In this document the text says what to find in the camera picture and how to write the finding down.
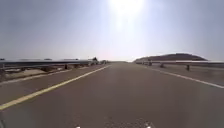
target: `road edge line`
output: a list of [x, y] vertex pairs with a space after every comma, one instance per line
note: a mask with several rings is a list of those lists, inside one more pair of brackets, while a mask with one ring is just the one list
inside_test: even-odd
[[20, 97], [20, 98], [18, 98], [18, 99], [16, 99], [16, 100], [9, 101], [9, 102], [7, 102], [7, 103], [5, 103], [5, 104], [1, 104], [1, 105], [0, 105], [0, 111], [2, 111], [2, 110], [4, 110], [4, 109], [7, 109], [7, 108], [9, 108], [9, 107], [12, 107], [12, 106], [14, 106], [14, 105], [17, 105], [17, 104], [19, 104], [19, 103], [25, 102], [26, 100], [32, 99], [32, 98], [34, 98], [34, 97], [36, 97], [36, 96], [42, 95], [42, 94], [47, 93], [47, 92], [49, 92], [49, 91], [52, 91], [52, 90], [54, 90], [54, 89], [57, 89], [57, 88], [59, 88], [59, 87], [61, 87], [61, 86], [65, 86], [65, 85], [68, 84], [68, 83], [71, 83], [71, 82], [73, 82], [73, 81], [75, 81], [75, 80], [81, 79], [81, 78], [86, 77], [86, 76], [88, 76], [88, 75], [90, 75], [90, 74], [93, 74], [93, 73], [95, 73], [95, 72], [98, 72], [98, 71], [101, 71], [101, 70], [103, 70], [103, 69], [106, 69], [106, 68], [108, 68], [108, 67], [110, 67], [110, 66], [111, 66], [111, 65], [102, 67], [102, 68], [100, 68], [100, 69], [97, 69], [97, 70], [94, 70], [94, 71], [85, 73], [85, 74], [83, 74], [83, 75], [81, 75], [81, 76], [78, 76], [78, 77], [75, 77], [75, 78], [73, 78], [73, 79], [70, 79], [70, 80], [61, 82], [61, 83], [59, 83], [59, 84], [53, 85], [53, 86], [51, 86], [51, 87], [49, 87], [49, 88], [45, 88], [45, 89], [43, 89], [43, 90], [40, 90], [40, 91], [31, 93], [31, 94], [28, 94], [28, 95], [26, 95], [26, 96], [22, 96], [22, 97]]
[[166, 74], [166, 75], [171, 75], [171, 76], [179, 77], [179, 78], [182, 78], [182, 79], [191, 80], [191, 81], [195, 81], [195, 82], [198, 82], [198, 83], [206, 84], [206, 85], [209, 85], [209, 86], [213, 86], [213, 87], [217, 87], [217, 88], [221, 88], [221, 89], [224, 88], [224, 86], [214, 84], [214, 83], [210, 83], [210, 82], [206, 82], [206, 81], [202, 81], [202, 80], [198, 80], [198, 79], [191, 78], [191, 77], [188, 77], [188, 76], [183, 76], [183, 75], [179, 75], [179, 74], [175, 74], [175, 73], [171, 73], [171, 72], [161, 71], [161, 70], [158, 70], [158, 69], [152, 69], [152, 68], [147, 68], [147, 67], [144, 67], [144, 68], [146, 68], [148, 70], [152, 70], [152, 71], [157, 71], [157, 72], [160, 72], [160, 73], [163, 73], [163, 74]]

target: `distant vehicle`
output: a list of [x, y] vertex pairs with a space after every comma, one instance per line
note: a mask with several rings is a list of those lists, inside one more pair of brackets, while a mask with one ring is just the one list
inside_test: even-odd
[[46, 58], [46, 59], [44, 59], [44, 60], [52, 60], [52, 59], [50, 59], [50, 58]]

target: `guardrail post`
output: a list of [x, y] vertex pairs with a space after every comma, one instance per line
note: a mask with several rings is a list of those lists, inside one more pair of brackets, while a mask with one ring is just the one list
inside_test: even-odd
[[160, 64], [160, 68], [164, 68], [164, 64], [163, 63]]
[[190, 65], [187, 65], [186, 70], [190, 71]]
[[65, 65], [65, 69], [68, 69], [68, 65], [67, 64]]
[[5, 80], [6, 78], [4, 67], [5, 67], [4, 64], [0, 64], [0, 81]]

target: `sun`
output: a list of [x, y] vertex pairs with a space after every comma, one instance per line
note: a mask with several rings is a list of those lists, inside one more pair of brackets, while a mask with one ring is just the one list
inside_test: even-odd
[[109, 0], [109, 5], [114, 13], [126, 16], [138, 14], [143, 4], [144, 0]]

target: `road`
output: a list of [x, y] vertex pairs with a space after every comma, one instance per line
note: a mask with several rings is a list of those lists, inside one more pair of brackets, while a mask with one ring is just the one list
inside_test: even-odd
[[115, 63], [9, 82], [0, 118], [6, 128], [223, 128], [224, 73], [214, 72]]

